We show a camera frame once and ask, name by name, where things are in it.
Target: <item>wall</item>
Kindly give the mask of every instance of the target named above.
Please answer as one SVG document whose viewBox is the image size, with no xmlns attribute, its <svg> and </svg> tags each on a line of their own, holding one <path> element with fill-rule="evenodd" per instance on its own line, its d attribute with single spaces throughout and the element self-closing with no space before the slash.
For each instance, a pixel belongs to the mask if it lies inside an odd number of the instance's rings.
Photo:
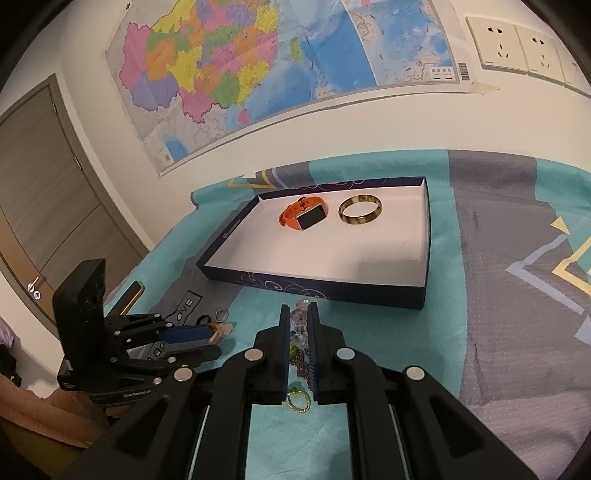
<svg viewBox="0 0 591 480">
<path fill-rule="evenodd" d="M 499 91 L 404 96 L 312 113 L 253 132 L 159 179 L 123 110 L 105 60 L 128 1 L 74 0 L 19 62 L 0 93 L 0 113 L 55 72 L 91 164 L 149 248 L 192 211 L 193 190 L 280 164 L 364 151 L 459 148 L 533 155 L 591 170 L 586 141 L 590 99 L 540 79 L 482 71 L 479 81 Z M 467 15 L 499 18 L 556 37 L 519 0 L 452 3 L 468 37 Z M 472 53 L 477 59 L 475 47 Z M 46 339 L 47 332 L 31 321 L 21 304 L 22 311 L 18 298 L 6 302 L 10 292 L 0 294 L 0 315 L 21 335 L 23 351 L 35 352 L 31 362 L 54 372 L 60 356 L 57 341 Z"/>
</svg>

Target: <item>orange watch strap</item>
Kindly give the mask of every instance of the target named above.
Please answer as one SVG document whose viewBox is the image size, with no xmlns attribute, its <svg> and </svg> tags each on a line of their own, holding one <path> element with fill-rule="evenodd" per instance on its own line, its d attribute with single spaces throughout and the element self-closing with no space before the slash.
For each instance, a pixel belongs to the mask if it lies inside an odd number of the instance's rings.
<svg viewBox="0 0 591 480">
<path fill-rule="evenodd" d="M 296 215 L 315 205 L 324 205 L 324 200 L 321 197 L 302 197 L 281 212 L 281 215 L 279 215 L 280 225 L 287 225 L 295 230 L 301 230 Z"/>
</svg>

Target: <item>watch screen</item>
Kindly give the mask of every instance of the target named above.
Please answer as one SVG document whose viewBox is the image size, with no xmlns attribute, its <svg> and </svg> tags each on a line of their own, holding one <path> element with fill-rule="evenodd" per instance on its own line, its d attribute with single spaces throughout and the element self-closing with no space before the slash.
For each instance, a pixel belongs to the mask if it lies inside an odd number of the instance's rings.
<svg viewBox="0 0 591 480">
<path fill-rule="evenodd" d="M 318 222 L 320 222 L 321 220 L 324 220 L 326 218 L 326 214 L 324 213 L 324 209 L 322 208 L 322 205 L 317 205 L 314 208 L 312 208 L 312 210 L 310 210 L 309 212 L 306 212 L 303 215 L 300 215 L 297 218 L 298 223 L 300 224 L 300 228 L 302 230 L 306 230 L 307 228 L 310 228 L 312 225 L 317 224 Z"/>
</svg>

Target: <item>electrical outlet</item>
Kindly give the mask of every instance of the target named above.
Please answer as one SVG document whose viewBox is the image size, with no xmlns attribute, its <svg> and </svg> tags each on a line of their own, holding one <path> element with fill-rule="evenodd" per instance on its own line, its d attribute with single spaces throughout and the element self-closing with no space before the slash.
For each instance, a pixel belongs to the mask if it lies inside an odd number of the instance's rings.
<svg viewBox="0 0 591 480">
<path fill-rule="evenodd" d="M 591 97 L 591 86 L 589 86 L 587 77 L 585 77 L 569 49 L 562 45 L 561 42 L 556 42 L 556 50 L 558 50 L 560 64 L 564 73 L 564 86 Z"/>
<path fill-rule="evenodd" d="M 466 17 L 466 20 L 483 68 L 527 73 L 527 63 L 513 25 L 481 17 Z"/>
<path fill-rule="evenodd" d="M 554 40 L 520 25 L 515 28 L 523 46 L 528 73 L 563 85 L 564 74 Z"/>
</svg>

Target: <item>gray door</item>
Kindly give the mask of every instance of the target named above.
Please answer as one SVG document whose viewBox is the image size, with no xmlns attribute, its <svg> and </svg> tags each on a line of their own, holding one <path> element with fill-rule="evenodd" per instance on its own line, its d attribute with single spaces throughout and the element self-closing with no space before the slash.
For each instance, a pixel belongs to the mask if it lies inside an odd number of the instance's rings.
<svg viewBox="0 0 591 480">
<path fill-rule="evenodd" d="M 72 153 L 48 86 L 0 124 L 0 209 L 0 254 L 50 318 L 53 291 L 82 260 L 106 258 L 108 291 L 141 260 Z"/>
</svg>

